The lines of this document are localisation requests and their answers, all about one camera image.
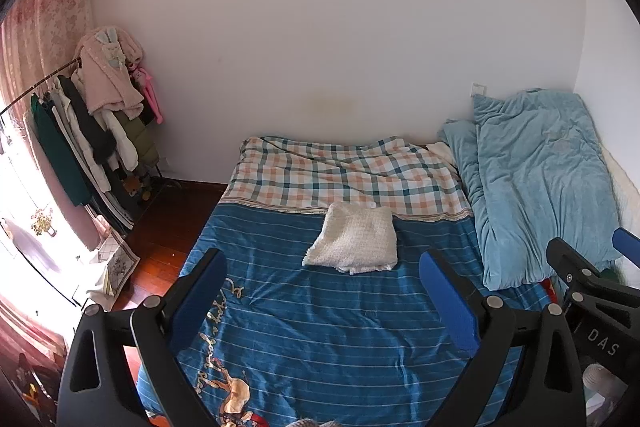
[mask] white wall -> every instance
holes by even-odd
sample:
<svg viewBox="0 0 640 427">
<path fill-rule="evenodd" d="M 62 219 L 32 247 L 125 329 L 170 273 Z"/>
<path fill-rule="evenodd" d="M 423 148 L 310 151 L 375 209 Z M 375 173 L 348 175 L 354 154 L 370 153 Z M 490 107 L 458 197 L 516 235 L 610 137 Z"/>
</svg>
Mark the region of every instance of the white wall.
<svg viewBox="0 0 640 427">
<path fill-rule="evenodd" d="M 604 147 L 640 187 L 640 24 L 625 0 L 586 0 L 575 92 Z"/>
<path fill-rule="evenodd" d="M 242 140 L 435 137 L 488 95 L 574 87 L 585 0 L 93 0 L 145 49 L 179 178 L 226 182 Z"/>
</svg>

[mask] white towel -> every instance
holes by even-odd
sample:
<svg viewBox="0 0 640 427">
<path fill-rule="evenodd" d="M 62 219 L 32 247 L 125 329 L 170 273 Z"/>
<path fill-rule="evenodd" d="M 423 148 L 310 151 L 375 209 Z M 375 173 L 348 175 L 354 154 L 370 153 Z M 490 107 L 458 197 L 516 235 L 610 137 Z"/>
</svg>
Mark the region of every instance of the white towel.
<svg viewBox="0 0 640 427">
<path fill-rule="evenodd" d="M 398 263 L 396 231 L 389 208 L 332 203 L 322 232 L 302 266 L 330 266 L 350 275 L 391 270 Z"/>
</svg>

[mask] plaid blanket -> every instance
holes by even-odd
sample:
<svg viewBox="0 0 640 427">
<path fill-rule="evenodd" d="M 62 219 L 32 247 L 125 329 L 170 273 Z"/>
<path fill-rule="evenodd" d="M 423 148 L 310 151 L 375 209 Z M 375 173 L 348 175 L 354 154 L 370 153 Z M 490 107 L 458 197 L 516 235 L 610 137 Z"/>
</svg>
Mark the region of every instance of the plaid blanket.
<svg viewBox="0 0 640 427">
<path fill-rule="evenodd" d="M 419 221 L 471 215 L 457 172 L 398 137 L 368 146 L 252 137 L 220 200 L 300 214 L 324 214 L 334 201 L 388 206 Z"/>
</svg>

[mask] blue striped bed sheet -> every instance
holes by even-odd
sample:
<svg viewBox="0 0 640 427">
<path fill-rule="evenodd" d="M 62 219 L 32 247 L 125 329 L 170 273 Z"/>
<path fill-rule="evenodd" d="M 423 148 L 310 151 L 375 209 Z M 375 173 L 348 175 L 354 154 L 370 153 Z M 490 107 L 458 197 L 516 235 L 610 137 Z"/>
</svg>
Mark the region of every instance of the blue striped bed sheet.
<svg viewBox="0 0 640 427">
<path fill-rule="evenodd" d="M 394 218 L 398 265 L 388 272 L 349 276 L 326 267 L 302 267 L 324 216 L 286 214 L 234 203 L 219 204 L 182 274 L 209 248 L 228 260 L 220 323 L 213 307 L 199 336 L 178 355 L 189 382 L 219 423 L 284 427 L 310 417 L 345 427 L 424 425 L 467 362 L 440 322 L 420 284 L 422 252 L 438 248 L 484 295 L 482 264 L 472 217 L 425 223 Z M 539 284 L 492 292 L 512 307 L 539 310 L 549 299 Z M 206 367 L 209 346 L 250 398 L 242 413 L 223 417 L 227 393 L 207 381 L 225 381 Z M 495 418 L 519 356 L 512 349 L 478 425 Z M 146 409 L 161 413 L 144 369 L 138 392 Z M 253 417 L 243 422 L 241 419 Z"/>
</svg>

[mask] cartoon print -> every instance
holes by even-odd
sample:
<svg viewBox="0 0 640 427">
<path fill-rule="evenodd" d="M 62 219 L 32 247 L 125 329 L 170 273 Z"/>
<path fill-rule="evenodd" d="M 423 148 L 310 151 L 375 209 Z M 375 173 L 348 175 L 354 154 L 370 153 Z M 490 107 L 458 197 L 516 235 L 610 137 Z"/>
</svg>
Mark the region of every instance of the cartoon print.
<svg viewBox="0 0 640 427">
<path fill-rule="evenodd" d="M 242 297 L 242 290 L 244 287 L 237 287 L 236 284 L 229 278 L 226 281 L 230 285 L 230 291 L 236 298 Z M 225 288 L 220 290 L 220 302 L 213 301 L 211 311 L 207 313 L 207 318 L 214 324 L 219 325 L 222 321 L 222 317 L 226 309 L 226 296 L 224 293 Z M 212 326 L 213 335 L 218 333 L 218 328 Z M 251 398 L 251 390 L 249 384 L 244 378 L 235 378 L 229 374 L 229 371 L 224 367 L 223 363 L 213 356 L 214 344 L 216 344 L 215 338 L 208 337 L 204 333 L 200 332 L 200 338 L 205 341 L 207 346 L 207 356 L 204 362 L 204 371 L 198 373 L 198 379 L 196 381 L 196 393 L 200 395 L 204 388 L 204 385 L 210 385 L 214 389 L 222 389 L 227 393 L 226 398 L 220 404 L 218 410 L 218 423 L 221 427 L 269 427 L 267 420 L 260 415 L 246 410 L 245 406 Z M 222 374 L 220 380 L 209 378 L 206 369 L 213 369 Z"/>
<path fill-rule="evenodd" d="M 213 359 L 209 367 L 213 367 L 222 373 L 225 380 L 209 380 L 201 373 L 202 380 L 211 387 L 223 389 L 228 393 L 222 404 L 220 404 L 220 416 L 218 418 L 220 425 L 222 427 L 269 427 L 267 420 L 252 411 L 244 409 L 244 406 L 251 398 L 249 385 L 242 378 L 232 377 L 219 359 Z"/>
</svg>

